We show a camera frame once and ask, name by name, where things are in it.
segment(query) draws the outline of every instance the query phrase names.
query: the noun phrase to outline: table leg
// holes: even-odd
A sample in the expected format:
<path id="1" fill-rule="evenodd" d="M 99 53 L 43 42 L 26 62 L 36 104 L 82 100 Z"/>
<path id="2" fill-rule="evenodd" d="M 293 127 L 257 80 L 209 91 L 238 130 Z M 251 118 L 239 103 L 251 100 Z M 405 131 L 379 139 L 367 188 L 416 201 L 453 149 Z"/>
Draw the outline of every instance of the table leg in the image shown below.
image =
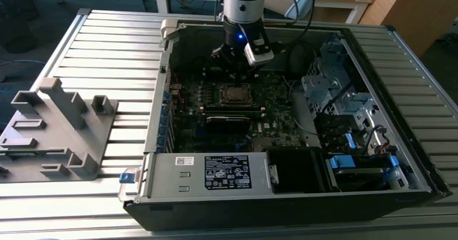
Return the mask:
<path id="1" fill-rule="evenodd" d="M 363 17 L 365 11 L 367 9 L 369 3 L 358 3 L 357 7 L 351 10 L 346 23 L 358 24 L 361 18 Z"/>
<path id="2" fill-rule="evenodd" d="M 158 2 L 158 12 L 167 14 L 168 13 L 168 0 L 156 0 Z"/>

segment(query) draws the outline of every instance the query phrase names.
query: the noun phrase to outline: floor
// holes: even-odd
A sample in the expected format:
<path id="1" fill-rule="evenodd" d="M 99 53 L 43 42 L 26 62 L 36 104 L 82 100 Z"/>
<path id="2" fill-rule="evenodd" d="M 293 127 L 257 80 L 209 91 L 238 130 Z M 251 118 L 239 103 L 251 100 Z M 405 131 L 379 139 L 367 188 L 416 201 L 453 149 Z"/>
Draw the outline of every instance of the floor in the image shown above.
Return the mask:
<path id="1" fill-rule="evenodd" d="M 154 0 L 64 0 L 63 4 L 58 4 L 56 0 L 35 0 L 35 5 L 39 18 L 28 25 L 38 37 L 39 45 L 34 50 L 19 55 L 7 53 L 0 47 L 0 62 L 3 59 L 34 59 L 46 62 L 80 8 L 138 12 L 144 12 L 147 8 L 151 12 L 156 11 Z M 213 15 L 214 2 L 172 0 L 171 10 L 174 13 Z M 282 18 L 274 13 L 269 13 L 267 17 Z M 422 61 L 452 98 L 458 100 L 458 77 L 454 76 L 458 68 L 458 43 L 446 48 L 440 43 L 433 44 Z M 3 75 L 7 76 L 0 82 L 0 131 L 15 112 L 8 105 L 15 96 L 12 93 L 30 89 L 42 68 L 38 63 L 12 63 L 0 66 L 0 79 Z"/>

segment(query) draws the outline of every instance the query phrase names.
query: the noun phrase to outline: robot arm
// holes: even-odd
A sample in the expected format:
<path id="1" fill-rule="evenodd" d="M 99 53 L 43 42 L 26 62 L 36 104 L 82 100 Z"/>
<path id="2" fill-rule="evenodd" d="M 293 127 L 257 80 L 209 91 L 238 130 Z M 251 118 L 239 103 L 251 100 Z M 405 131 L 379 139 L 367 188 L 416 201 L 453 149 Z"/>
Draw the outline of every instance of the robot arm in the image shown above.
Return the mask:
<path id="1" fill-rule="evenodd" d="M 225 43 L 214 50 L 213 59 L 235 81 L 246 78 L 255 67 L 274 58 L 273 45 L 263 27 L 266 7 L 297 17 L 294 0 L 223 0 Z M 299 17 L 311 9 L 311 0 L 297 0 Z"/>

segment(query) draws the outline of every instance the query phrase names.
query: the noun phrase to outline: warning label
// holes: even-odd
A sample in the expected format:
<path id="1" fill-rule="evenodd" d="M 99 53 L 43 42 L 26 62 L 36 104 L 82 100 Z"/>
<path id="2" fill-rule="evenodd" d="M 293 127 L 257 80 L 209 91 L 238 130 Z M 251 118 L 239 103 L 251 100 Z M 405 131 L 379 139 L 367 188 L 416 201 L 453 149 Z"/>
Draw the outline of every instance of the warning label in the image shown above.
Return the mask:
<path id="1" fill-rule="evenodd" d="M 251 188 L 249 156 L 206 156 L 206 188 Z"/>

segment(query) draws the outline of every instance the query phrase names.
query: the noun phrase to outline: chip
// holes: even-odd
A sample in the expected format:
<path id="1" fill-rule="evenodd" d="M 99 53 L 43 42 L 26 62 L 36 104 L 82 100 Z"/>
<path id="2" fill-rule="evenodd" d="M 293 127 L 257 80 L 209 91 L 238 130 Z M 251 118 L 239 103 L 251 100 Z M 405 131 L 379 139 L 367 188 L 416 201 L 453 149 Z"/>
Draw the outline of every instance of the chip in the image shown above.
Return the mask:
<path id="1" fill-rule="evenodd" d="M 249 84 L 221 87 L 221 104 L 229 107 L 250 107 L 253 105 L 251 87 Z"/>

